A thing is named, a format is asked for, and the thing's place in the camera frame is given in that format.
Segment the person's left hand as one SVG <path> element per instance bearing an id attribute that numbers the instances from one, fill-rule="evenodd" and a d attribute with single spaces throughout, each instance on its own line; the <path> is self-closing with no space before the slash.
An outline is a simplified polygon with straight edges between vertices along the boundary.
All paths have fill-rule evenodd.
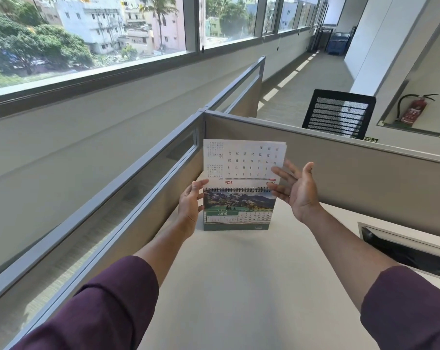
<path id="1" fill-rule="evenodd" d="M 176 224 L 181 229 L 184 239 L 189 238 L 194 233 L 199 213 L 204 209 L 203 204 L 199 205 L 199 201 L 203 198 L 203 189 L 191 191 L 191 184 L 179 198 Z"/>

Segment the person's right hand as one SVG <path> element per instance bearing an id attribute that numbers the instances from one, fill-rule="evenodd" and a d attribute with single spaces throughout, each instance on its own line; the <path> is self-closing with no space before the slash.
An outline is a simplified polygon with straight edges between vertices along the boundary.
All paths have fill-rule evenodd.
<path id="1" fill-rule="evenodd" d="M 299 222 L 306 223 L 308 217 L 321 209 L 316 182 L 304 182 L 303 170 L 299 170 L 299 168 L 288 159 L 284 161 L 283 169 L 293 174 L 294 183 L 282 185 L 269 182 L 267 183 L 267 187 L 271 193 L 288 194 L 290 196 L 289 206 L 292 209 L 293 215 Z"/>

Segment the spiral-bound desk calendar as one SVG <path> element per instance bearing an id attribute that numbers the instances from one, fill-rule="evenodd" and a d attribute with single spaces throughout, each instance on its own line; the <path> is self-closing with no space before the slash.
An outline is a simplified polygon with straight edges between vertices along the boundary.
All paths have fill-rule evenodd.
<path id="1" fill-rule="evenodd" d="M 269 229 L 276 197 L 267 184 L 279 183 L 271 169 L 286 150 L 279 141 L 204 139 L 204 230 Z"/>

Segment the person's right forearm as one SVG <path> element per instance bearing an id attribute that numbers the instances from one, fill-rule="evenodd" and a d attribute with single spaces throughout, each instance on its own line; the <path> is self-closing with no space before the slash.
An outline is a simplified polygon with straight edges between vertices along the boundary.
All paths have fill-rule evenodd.
<path id="1" fill-rule="evenodd" d="M 320 204 L 292 207 L 380 350 L 440 350 L 440 289 L 348 230 Z"/>

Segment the person's left forearm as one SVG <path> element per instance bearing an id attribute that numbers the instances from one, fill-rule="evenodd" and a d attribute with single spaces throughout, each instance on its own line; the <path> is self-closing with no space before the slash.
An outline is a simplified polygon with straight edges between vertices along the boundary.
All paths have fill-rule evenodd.
<path id="1" fill-rule="evenodd" d="M 11 350 L 135 350 L 153 318 L 159 288 L 195 225 L 192 217 L 177 217 L 135 255 L 84 284 Z"/>

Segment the grey fabric desk partition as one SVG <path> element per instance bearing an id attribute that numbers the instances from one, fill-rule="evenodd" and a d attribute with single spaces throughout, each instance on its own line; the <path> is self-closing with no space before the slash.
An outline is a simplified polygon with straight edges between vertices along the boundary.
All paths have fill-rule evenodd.
<path id="1" fill-rule="evenodd" d="M 283 141 L 314 162 L 322 203 L 440 236 L 440 158 L 256 118 L 204 112 L 207 139 Z"/>

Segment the black mesh office chair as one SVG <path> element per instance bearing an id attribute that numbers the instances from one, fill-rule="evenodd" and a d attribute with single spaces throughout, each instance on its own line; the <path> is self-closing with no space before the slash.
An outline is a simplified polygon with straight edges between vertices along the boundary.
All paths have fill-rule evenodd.
<path id="1" fill-rule="evenodd" d="M 374 96 L 315 89 L 302 128 L 363 140 L 375 105 Z"/>

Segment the grey glass-topped desk partition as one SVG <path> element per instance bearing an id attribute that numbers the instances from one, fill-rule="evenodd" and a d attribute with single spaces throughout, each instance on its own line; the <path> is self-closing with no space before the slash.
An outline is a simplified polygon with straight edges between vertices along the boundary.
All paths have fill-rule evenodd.
<path id="1" fill-rule="evenodd" d="M 201 170 L 197 111 L 0 273 L 0 350 L 50 318 L 88 279 L 150 241 Z"/>

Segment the red fire extinguisher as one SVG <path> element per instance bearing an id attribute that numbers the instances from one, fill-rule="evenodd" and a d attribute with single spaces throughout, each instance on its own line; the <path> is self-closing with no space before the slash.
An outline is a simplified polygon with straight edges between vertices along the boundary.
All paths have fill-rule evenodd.
<path id="1" fill-rule="evenodd" d="M 411 127 L 427 107 L 428 101 L 435 102 L 436 99 L 434 97 L 438 95 L 439 95 L 438 93 L 433 93 L 433 94 L 425 94 L 425 95 L 406 94 L 401 96 L 397 103 L 396 121 Z M 408 108 L 402 113 L 401 103 L 403 102 L 403 100 L 407 98 L 414 98 L 414 100 L 411 101 Z"/>

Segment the recessed fire extinguisher cabinet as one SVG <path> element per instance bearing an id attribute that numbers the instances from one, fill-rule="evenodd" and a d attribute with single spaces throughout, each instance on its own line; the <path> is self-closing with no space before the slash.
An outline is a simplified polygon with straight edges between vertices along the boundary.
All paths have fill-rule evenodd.
<path id="1" fill-rule="evenodd" d="M 433 93 L 439 94 L 434 97 L 435 102 L 428 101 L 427 107 L 411 127 L 396 121 L 397 103 L 401 96 Z M 402 113 L 413 100 L 414 98 L 403 100 Z M 440 25 L 397 90 L 378 126 L 440 138 Z"/>

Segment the grey partition with metal frame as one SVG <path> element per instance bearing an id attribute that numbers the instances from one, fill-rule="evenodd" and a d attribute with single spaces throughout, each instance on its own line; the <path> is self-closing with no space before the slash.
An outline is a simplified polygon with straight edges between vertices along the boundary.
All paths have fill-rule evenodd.
<path id="1" fill-rule="evenodd" d="M 239 117 L 257 117 L 266 57 L 260 57 L 217 94 L 205 109 Z"/>

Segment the long window with grey frame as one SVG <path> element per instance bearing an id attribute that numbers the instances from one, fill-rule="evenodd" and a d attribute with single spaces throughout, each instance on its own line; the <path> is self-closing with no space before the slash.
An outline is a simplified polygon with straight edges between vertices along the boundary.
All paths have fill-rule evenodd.
<path id="1" fill-rule="evenodd" d="M 0 0 L 0 104 L 105 72 L 313 35 L 328 0 Z"/>

